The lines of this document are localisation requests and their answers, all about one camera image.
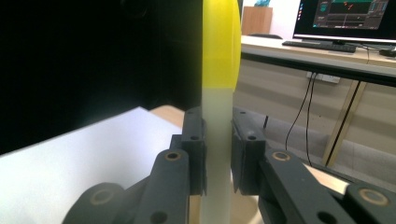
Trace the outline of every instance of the keyboard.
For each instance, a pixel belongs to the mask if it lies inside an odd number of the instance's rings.
[[[333,45],[333,44],[316,44],[308,42],[297,42],[297,41],[285,41],[282,43],[283,46],[307,48],[307,49],[325,49],[332,51],[341,51],[347,53],[354,53],[356,51],[355,46],[349,45]]]

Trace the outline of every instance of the monitor screen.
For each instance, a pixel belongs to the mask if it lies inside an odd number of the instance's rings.
[[[293,38],[396,44],[395,0],[301,0]]]

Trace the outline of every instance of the white table surface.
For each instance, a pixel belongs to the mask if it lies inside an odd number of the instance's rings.
[[[82,192],[149,175],[177,126],[143,108],[0,157],[0,223],[62,223]]]

